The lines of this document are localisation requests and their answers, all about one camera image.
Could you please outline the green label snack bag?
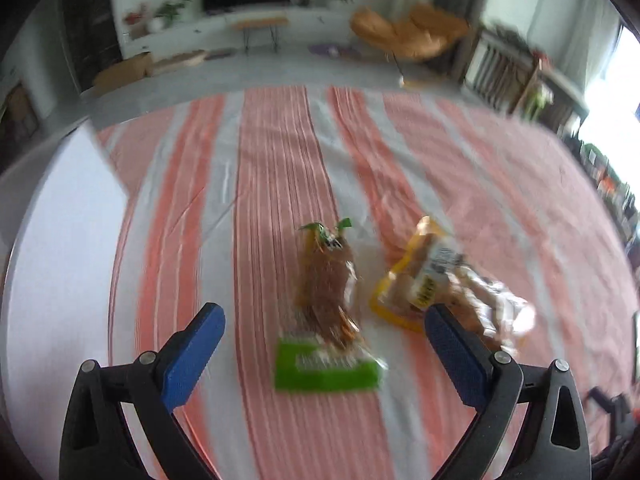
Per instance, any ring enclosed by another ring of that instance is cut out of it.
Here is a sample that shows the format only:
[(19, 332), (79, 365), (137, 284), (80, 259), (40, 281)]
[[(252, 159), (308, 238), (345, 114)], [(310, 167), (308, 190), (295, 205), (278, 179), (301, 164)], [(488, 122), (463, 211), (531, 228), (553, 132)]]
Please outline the green label snack bag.
[(301, 226), (291, 330), (280, 336), (274, 388), (296, 393), (374, 390), (387, 366), (370, 349), (358, 322), (359, 278), (345, 231), (352, 220), (329, 228)]

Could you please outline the orange peanut snack bag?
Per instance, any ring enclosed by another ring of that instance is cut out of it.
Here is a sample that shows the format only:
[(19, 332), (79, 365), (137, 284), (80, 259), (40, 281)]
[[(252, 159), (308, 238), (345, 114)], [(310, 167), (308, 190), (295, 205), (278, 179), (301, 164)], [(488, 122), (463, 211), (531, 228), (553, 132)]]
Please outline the orange peanut snack bag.
[(426, 311), (448, 307), (454, 318), (494, 351), (518, 355), (535, 327), (533, 304), (469, 264), (457, 242), (434, 219), (416, 225), (401, 258), (375, 287), (371, 310), (395, 326), (420, 332)]

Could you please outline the white storage box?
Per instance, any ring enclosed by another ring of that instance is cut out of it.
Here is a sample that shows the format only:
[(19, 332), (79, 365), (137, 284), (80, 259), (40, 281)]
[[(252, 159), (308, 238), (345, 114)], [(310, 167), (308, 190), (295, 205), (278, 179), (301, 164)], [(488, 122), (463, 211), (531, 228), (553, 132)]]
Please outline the white storage box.
[(9, 255), (1, 379), (9, 426), (43, 479), (58, 475), (80, 364), (107, 360), (108, 304), (128, 193), (88, 122), (56, 149)]

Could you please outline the striped pink white tablecloth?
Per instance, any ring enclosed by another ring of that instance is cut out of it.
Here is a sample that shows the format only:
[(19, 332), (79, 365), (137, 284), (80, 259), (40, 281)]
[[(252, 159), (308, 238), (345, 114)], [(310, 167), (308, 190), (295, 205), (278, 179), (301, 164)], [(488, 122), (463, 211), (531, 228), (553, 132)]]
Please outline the striped pink white tablecloth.
[[(423, 335), (370, 311), (431, 216), (537, 310), (518, 356), (570, 364), (578, 388), (631, 388), (634, 278), (584, 170), (548, 130), (417, 93), (257, 88), (104, 128), (130, 195), (116, 252), (112, 359), (158, 349), (207, 301), (224, 336), (178, 411), (226, 479), (427, 479), (472, 418)], [(292, 330), (303, 226), (352, 226), (369, 392), (273, 385)]]

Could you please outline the cardboard box on floor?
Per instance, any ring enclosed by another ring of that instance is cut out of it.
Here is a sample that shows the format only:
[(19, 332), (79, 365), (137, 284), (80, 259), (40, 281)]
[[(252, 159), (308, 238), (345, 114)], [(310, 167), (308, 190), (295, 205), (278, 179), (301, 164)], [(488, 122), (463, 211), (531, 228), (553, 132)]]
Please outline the cardboard box on floor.
[(151, 76), (153, 73), (153, 57), (151, 52), (142, 52), (132, 58), (126, 58), (105, 70), (101, 70), (94, 78), (93, 89), (102, 96), (136, 81)]

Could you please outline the red flower vase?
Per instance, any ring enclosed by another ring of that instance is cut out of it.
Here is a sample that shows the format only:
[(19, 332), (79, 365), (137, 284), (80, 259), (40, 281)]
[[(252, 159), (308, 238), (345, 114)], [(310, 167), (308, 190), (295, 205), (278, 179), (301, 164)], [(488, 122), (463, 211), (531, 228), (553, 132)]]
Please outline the red flower vase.
[(146, 22), (149, 21), (149, 17), (150, 8), (146, 2), (140, 3), (137, 9), (127, 11), (122, 17), (126, 37), (135, 40), (145, 36), (148, 33)]

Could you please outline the potted green plant left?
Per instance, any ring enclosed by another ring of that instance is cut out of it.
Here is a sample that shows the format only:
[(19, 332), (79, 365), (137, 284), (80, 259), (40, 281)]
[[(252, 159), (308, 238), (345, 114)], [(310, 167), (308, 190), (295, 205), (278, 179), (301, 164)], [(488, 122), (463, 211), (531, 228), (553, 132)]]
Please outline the potted green plant left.
[(154, 18), (159, 18), (167, 28), (182, 18), (182, 12), (191, 2), (192, 0), (164, 0), (155, 11)]

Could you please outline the small wooden bench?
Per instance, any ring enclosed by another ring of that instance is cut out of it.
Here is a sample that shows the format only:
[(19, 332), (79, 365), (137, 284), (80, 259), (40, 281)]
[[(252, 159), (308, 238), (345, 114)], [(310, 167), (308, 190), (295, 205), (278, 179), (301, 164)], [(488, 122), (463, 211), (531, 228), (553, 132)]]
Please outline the small wooden bench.
[(271, 49), (274, 53), (280, 51), (280, 30), (290, 24), (290, 20), (285, 15), (273, 15), (266, 18), (254, 18), (254, 20), (243, 20), (233, 22), (231, 28), (242, 34), (243, 50), (245, 54), (250, 53), (250, 37), (254, 32), (268, 30)]

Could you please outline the white tv cabinet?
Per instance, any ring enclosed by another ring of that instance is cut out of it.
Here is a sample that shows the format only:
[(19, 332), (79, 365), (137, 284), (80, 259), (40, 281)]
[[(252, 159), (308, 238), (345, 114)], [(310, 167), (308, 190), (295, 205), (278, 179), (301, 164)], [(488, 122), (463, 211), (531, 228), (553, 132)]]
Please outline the white tv cabinet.
[[(242, 34), (233, 30), (231, 24), (273, 15), (285, 15), (290, 20), (290, 24), (280, 30), (281, 47), (309, 46), (325, 42), (346, 44), (352, 38), (349, 26), (352, 9), (288, 6), (287, 8), (238, 11), (180, 22), (168, 29), (152, 32), (135, 40), (124, 39), (120, 42), (120, 50), (124, 58), (132, 58), (142, 52), (151, 52), (153, 58), (161, 60), (197, 50), (242, 49)], [(250, 37), (250, 46), (252, 48), (270, 47), (268, 30), (254, 32)]]

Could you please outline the black tall cabinet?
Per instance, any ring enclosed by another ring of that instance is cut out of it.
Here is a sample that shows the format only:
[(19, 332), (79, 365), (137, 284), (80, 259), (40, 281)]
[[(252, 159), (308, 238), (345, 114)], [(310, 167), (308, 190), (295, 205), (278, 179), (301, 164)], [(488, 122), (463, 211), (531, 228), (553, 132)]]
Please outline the black tall cabinet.
[(67, 52), (80, 92), (102, 70), (122, 62), (112, 0), (61, 0)]

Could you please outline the orange lounge chair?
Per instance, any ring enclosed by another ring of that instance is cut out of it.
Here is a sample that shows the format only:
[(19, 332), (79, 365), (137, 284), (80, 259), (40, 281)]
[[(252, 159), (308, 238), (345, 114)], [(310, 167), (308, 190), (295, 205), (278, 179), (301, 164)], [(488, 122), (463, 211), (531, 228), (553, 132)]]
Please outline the orange lounge chair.
[(428, 3), (415, 3), (399, 21), (362, 8), (352, 14), (350, 29), (366, 44), (395, 58), (426, 61), (436, 58), (471, 30), (463, 18)]

